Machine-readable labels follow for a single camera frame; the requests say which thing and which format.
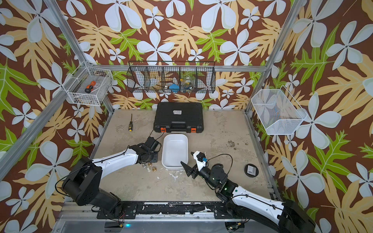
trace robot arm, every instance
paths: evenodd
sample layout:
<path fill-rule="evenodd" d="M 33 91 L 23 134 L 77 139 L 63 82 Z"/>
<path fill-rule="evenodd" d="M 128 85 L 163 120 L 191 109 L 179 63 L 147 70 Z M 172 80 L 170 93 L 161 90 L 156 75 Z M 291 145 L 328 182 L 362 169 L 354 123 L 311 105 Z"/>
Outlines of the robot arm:
<path fill-rule="evenodd" d="M 230 181 L 223 165 L 206 167 L 205 154 L 192 153 L 197 164 L 192 168 L 181 162 L 187 176 L 201 176 L 214 188 L 216 196 L 226 204 L 232 218 L 247 218 L 260 222 L 281 233 L 313 233 L 315 222 L 295 202 L 274 201 L 245 190 Z"/>
<path fill-rule="evenodd" d="M 106 175 L 136 163 L 156 162 L 159 142 L 149 137 L 145 143 L 128 147 L 125 151 L 104 158 L 81 158 L 62 184 L 62 190 L 78 205 L 91 204 L 105 210 L 111 218 L 123 212 L 122 201 L 113 193 L 99 188 Z"/>
<path fill-rule="evenodd" d="M 110 155 L 104 158 L 95 158 L 92 160 L 96 166 L 102 168 L 101 179 L 110 173 L 119 170 L 121 168 L 127 167 L 129 165 L 134 165 L 137 163 L 138 154 L 133 149 L 127 149 L 125 151 L 119 152 L 117 154 Z"/>

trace black round puck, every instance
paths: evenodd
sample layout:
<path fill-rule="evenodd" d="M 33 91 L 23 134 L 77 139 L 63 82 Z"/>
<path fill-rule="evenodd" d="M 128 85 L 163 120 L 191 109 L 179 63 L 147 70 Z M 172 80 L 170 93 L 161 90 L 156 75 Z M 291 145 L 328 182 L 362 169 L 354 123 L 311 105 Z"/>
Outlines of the black round puck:
<path fill-rule="evenodd" d="M 256 177 L 259 174 L 259 170 L 258 170 L 257 166 L 255 166 L 251 163 L 249 163 L 245 166 L 244 171 L 245 171 L 245 174 L 248 177 Z"/>

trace white mesh basket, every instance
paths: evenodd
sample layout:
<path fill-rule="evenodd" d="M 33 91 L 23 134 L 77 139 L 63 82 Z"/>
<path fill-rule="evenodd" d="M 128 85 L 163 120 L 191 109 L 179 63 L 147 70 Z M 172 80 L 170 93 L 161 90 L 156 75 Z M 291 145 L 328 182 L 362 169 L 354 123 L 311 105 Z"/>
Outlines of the white mesh basket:
<path fill-rule="evenodd" d="M 82 71 L 77 72 L 72 85 L 66 90 L 66 93 L 74 104 L 101 106 L 109 87 L 112 85 L 113 75 L 108 69 L 94 68 L 82 65 Z M 86 87 L 95 81 L 91 93 L 86 93 Z"/>
<path fill-rule="evenodd" d="M 290 135 L 307 116 L 306 110 L 284 86 L 262 89 L 251 102 L 268 135 Z"/>

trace stained floor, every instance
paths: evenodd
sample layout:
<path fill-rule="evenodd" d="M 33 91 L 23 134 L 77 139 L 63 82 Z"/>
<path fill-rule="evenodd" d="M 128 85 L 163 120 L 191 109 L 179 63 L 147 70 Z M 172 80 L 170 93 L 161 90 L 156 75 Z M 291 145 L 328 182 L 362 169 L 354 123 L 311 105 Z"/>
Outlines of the stained floor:
<path fill-rule="evenodd" d="M 134 130 L 128 131 L 133 114 Z M 127 145 L 145 142 L 153 129 L 156 112 L 146 110 L 116 110 L 99 145 L 95 158 L 105 157 L 126 149 Z M 188 150 L 201 151 L 207 158 L 227 153 L 233 157 L 233 166 L 228 178 L 250 192 L 270 198 L 267 181 L 261 171 L 253 144 L 241 111 L 204 111 L 204 131 L 184 133 L 188 137 Z M 165 133 L 159 142 L 163 143 Z M 157 138 L 161 133 L 153 132 Z M 184 170 L 167 170 L 162 166 L 162 150 L 158 162 L 153 163 L 156 172 L 148 172 L 140 164 L 124 167 L 101 180 L 100 188 L 112 192 L 127 201 L 219 201 L 201 177 L 193 180 Z M 231 165 L 229 156 L 222 155 L 209 162 L 224 165 L 225 172 Z M 258 167 L 259 175 L 250 178 L 244 173 L 246 164 Z M 189 166 L 195 165 L 189 154 Z"/>

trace orange and black screwdriver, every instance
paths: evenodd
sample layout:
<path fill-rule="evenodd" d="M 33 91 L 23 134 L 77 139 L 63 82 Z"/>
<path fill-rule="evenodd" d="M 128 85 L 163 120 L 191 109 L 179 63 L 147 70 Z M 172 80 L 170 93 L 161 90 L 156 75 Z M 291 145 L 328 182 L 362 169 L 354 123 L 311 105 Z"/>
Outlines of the orange and black screwdriver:
<path fill-rule="evenodd" d="M 91 93 L 91 91 L 93 90 L 93 87 L 96 85 L 96 81 L 92 81 L 88 86 L 87 88 L 84 90 L 86 93 Z"/>
<path fill-rule="evenodd" d="M 128 131 L 132 132 L 132 114 L 131 114 L 131 121 L 129 122 Z"/>

